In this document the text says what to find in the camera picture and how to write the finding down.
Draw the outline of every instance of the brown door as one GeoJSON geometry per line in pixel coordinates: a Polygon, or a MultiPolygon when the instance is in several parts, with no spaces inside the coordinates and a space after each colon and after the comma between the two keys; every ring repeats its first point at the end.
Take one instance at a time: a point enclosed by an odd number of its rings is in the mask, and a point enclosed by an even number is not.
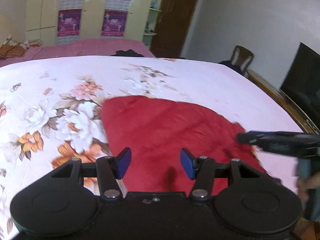
{"type": "Polygon", "coordinates": [[[197,0],[162,0],[150,51],[156,57],[179,58],[197,0]]]}

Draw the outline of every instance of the floral bedsheet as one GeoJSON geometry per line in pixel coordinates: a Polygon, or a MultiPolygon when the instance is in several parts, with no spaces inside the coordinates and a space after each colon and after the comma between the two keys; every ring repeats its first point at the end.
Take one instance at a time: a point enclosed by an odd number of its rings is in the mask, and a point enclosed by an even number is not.
{"type": "MultiPolygon", "coordinates": [[[[111,155],[100,110],[104,100],[145,95],[206,106],[246,130],[301,131],[246,78],[219,64],[159,58],[64,57],[0,69],[0,239],[17,230],[10,202],[24,187],[73,156],[111,155]]],[[[294,158],[257,153],[262,166],[295,190],[294,158]]],[[[85,186],[99,194],[97,181],[85,186]]],[[[121,189],[125,186],[119,181],[121,189]]]]}

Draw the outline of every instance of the black television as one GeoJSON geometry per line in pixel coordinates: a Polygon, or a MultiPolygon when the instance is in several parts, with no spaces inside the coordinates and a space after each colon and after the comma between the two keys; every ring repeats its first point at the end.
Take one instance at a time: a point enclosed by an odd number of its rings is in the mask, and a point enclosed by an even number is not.
{"type": "Polygon", "coordinates": [[[311,128],[320,133],[320,55],[300,43],[280,90],[302,112],[311,128]]]}

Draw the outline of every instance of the chair backrest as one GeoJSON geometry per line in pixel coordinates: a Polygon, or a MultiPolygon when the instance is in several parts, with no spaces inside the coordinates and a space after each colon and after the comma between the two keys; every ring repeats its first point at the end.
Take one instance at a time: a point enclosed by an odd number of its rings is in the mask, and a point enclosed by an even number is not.
{"type": "Polygon", "coordinates": [[[233,50],[230,61],[233,65],[240,66],[241,71],[244,74],[247,71],[249,65],[251,64],[253,58],[254,54],[250,50],[237,45],[233,50]]]}

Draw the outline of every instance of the blue gripper pad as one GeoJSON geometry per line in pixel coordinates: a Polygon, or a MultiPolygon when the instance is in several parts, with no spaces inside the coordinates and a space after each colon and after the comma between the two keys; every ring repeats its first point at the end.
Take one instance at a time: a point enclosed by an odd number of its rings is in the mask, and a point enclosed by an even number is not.
{"type": "Polygon", "coordinates": [[[127,169],[131,163],[131,156],[132,156],[131,149],[126,148],[125,151],[119,155],[121,155],[121,156],[118,156],[120,158],[117,157],[119,160],[119,166],[116,171],[116,175],[117,175],[117,179],[122,179],[124,177],[125,173],[127,172],[127,169]]]}
{"type": "Polygon", "coordinates": [[[184,150],[180,151],[180,162],[189,179],[196,178],[196,171],[192,164],[192,158],[184,150]]]}

